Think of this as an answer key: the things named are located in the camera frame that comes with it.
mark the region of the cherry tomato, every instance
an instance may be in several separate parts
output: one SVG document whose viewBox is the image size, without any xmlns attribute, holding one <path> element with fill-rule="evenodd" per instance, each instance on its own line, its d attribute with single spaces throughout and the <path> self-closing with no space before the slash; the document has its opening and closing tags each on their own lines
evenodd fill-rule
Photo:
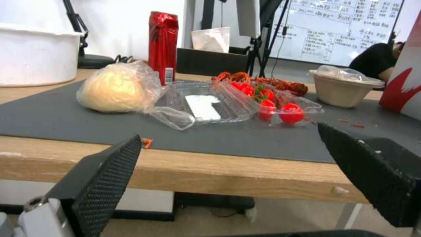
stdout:
<svg viewBox="0 0 421 237">
<path fill-rule="evenodd" d="M 246 94 L 246 95 L 248 95 L 249 97 L 253 97 L 254 96 L 254 90 L 253 90 L 253 88 L 250 88 L 250 87 L 243 87 L 242 89 L 241 89 L 241 91 L 244 93 L 244 94 Z"/>
<path fill-rule="evenodd" d="M 260 103 L 259 118 L 263 121 L 270 121 L 273 114 L 271 112 L 276 111 L 275 103 L 270 100 L 264 100 Z"/>
<path fill-rule="evenodd" d="M 240 83 L 238 83 L 238 82 L 235 82 L 235 81 L 233 81 L 233 82 L 231 82 L 231 85 L 233 86 L 233 87 L 235 87 L 235 88 L 237 88 L 237 89 L 239 89 L 239 90 L 241 90 L 242 88 L 242 85 L 240 84 Z"/>
<path fill-rule="evenodd" d="M 273 94 L 273 91 L 270 89 L 264 89 L 260 92 L 262 96 L 266 96 L 266 98 L 270 101 L 273 101 L 275 99 L 275 95 Z"/>
<path fill-rule="evenodd" d="M 288 103 L 281 108 L 281 111 L 286 112 L 279 114 L 279 117 L 286 124 L 294 124 L 304 119 L 303 109 L 296 104 Z"/>
<path fill-rule="evenodd" d="M 247 89 L 247 90 L 254 91 L 254 88 L 250 84 L 247 84 L 247 83 L 241 84 L 241 89 Z"/>
</svg>

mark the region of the crayfish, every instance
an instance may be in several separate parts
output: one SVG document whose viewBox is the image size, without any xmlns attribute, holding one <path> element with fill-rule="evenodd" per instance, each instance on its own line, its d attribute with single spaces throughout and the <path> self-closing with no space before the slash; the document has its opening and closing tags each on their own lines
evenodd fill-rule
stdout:
<svg viewBox="0 0 421 237">
<path fill-rule="evenodd" d="M 250 75 L 246 72 L 237 72 L 231 74 L 229 72 L 222 72 L 216 77 L 212 77 L 213 81 L 237 81 L 249 84 L 252 81 L 269 84 L 274 86 L 277 90 L 280 91 L 290 91 L 291 94 L 296 96 L 304 96 L 307 94 L 309 88 L 304 85 L 303 83 L 299 82 L 287 82 L 275 78 L 263 78 L 263 77 L 255 77 L 251 78 Z"/>
</svg>

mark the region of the metal screw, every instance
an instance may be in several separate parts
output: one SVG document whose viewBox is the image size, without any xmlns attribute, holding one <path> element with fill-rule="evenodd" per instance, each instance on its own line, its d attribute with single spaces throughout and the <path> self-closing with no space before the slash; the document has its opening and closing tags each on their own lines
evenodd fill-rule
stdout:
<svg viewBox="0 0 421 237">
<path fill-rule="evenodd" d="M 30 199 L 28 202 L 24 205 L 24 211 L 29 212 L 34 210 L 37 207 L 42 206 L 43 204 L 47 203 L 48 200 L 45 196 L 38 196 Z"/>
</svg>

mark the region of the red can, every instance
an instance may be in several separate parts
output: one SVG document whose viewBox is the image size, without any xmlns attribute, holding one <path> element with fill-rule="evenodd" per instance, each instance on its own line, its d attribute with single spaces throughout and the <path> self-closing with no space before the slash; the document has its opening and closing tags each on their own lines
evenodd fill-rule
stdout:
<svg viewBox="0 0 421 237">
<path fill-rule="evenodd" d="M 151 12 L 149 17 L 149 66 L 159 72 L 161 84 L 175 80 L 177 35 L 176 15 Z"/>
</svg>

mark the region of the wooden table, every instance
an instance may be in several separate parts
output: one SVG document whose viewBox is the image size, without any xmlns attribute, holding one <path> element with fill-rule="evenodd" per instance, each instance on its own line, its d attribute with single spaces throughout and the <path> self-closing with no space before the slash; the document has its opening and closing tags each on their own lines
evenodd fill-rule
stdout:
<svg viewBox="0 0 421 237">
<path fill-rule="evenodd" d="M 76 81 L 93 70 L 78 70 Z M 205 81 L 208 76 L 177 74 Z M 0 104 L 65 84 L 0 88 Z M 308 85 L 314 92 L 314 85 Z M 378 100 L 381 92 L 366 99 Z M 79 160 L 108 145 L 0 136 L 0 179 L 59 181 Z M 367 203 L 336 164 L 143 149 L 128 185 L 135 189 Z"/>
</svg>

